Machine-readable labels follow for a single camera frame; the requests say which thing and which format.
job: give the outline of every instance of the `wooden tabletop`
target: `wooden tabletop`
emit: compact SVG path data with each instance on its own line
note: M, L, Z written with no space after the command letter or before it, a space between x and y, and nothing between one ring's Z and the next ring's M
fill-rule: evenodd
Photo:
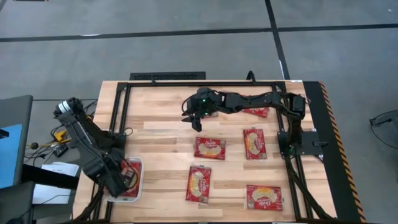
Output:
M116 85L120 81L105 81L99 94L94 122L103 130L109 129ZM286 81L287 91L305 96L303 83ZM134 203L114 203L112 222L271 222L295 220L285 163L280 157L275 109L268 118L252 114L223 114L202 120L203 131L198 133L190 123L181 122L183 100L196 93L198 87L134 87L131 89L126 127L134 129L127 138L126 157L140 157L144 163L143 192ZM211 87L219 91L233 91L242 95L257 95L271 91L267 86ZM116 128L123 107L121 96ZM309 107L302 122L304 131L313 129ZM246 160L243 129L264 130L267 159ZM196 136L225 139L226 159L193 156ZM335 208L323 164L314 156L302 156L309 191L331 216ZM188 171L191 165L211 167L210 198L208 204L185 200ZM247 210L244 208L246 184L281 187L283 211ZM83 173L80 176L73 216L77 217L91 199L93 182ZM305 207L299 189L301 214ZM106 202L101 205L104 217Z

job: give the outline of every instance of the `gray floor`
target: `gray floor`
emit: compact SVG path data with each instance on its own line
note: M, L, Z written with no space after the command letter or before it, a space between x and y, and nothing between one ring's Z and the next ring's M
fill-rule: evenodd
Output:
M279 27L398 23L396 1L272 0L272 6ZM240 27L270 27L264 1L8 0L0 12L0 38ZM396 223L398 151L371 134L368 119L397 109L398 29L284 32L280 39L291 79L326 85L367 220ZM257 79L282 78L271 33L11 42L0 43L0 98L97 98L102 80L187 70L206 71L208 79L244 78L248 70ZM28 142L50 140L58 102L34 102ZM376 132L398 144L388 127ZM69 151L61 160L78 158ZM64 221L64 211L40 222Z

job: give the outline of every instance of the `caution stripe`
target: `caution stripe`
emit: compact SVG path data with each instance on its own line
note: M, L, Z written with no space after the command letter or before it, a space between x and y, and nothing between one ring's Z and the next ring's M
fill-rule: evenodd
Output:
M354 201L355 201L355 204L356 204L357 209L358 209L359 217L361 219L361 222L366 223L367 221L366 221L365 215L363 213L361 201L359 200L359 197L358 197L358 191L356 190L356 187L355 187L355 184L354 184L354 180L353 180L353 175L351 173L351 169L349 168L349 165L348 165L346 153L345 153L345 150L344 150L344 147L343 147L343 142L341 141L340 133L338 132L336 119L333 116L333 112L331 110L330 101L329 101L329 98L328 98L328 92L326 91L325 85L322 82L319 82L319 83L320 83L321 88L322 88L322 93L323 93L323 97L325 99L326 108L328 109L329 116L330 116L331 126L333 127L333 131L335 132L335 138L336 138L336 141L337 141L337 145L339 147L341 158L343 160L343 165L344 165L345 170L346 170L349 186L351 187L351 191L352 191L353 196L354 196Z

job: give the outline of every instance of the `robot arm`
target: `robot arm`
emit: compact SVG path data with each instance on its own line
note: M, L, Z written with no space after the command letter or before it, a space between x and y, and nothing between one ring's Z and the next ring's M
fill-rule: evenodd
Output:
M286 107L282 100L288 102ZM288 144L300 147L302 144L301 120L305 117L305 98L294 93L280 93L276 91L256 96L243 96L238 93L226 93L210 88L199 88L197 93L186 99L182 105L182 121L191 122L192 128L201 131L200 119L216 111L231 114L242 109L272 107L289 118Z
M60 103L53 114L67 129L71 145L78 148L83 172L95 183L104 184L112 197L125 192L137 179L126 179L121 174L126 137L102 131L87 117L79 99Z

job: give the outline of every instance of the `plastic container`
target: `plastic container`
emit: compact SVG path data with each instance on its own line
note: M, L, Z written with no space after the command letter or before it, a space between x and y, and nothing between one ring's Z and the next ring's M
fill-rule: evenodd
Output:
M104 193L104 198L110 202L135 202L141 198L142 194L142 183L144 181L144 164L142 163L142 160L138 157L127 157L127 161L129 162L135 162L135 163L140 163L141 164L141 172L139 176L139 188L138 188L138 194L136 197L132 197L128 195L128 193L121 194L117 198L114 198L110 196L109 192L106 190Z

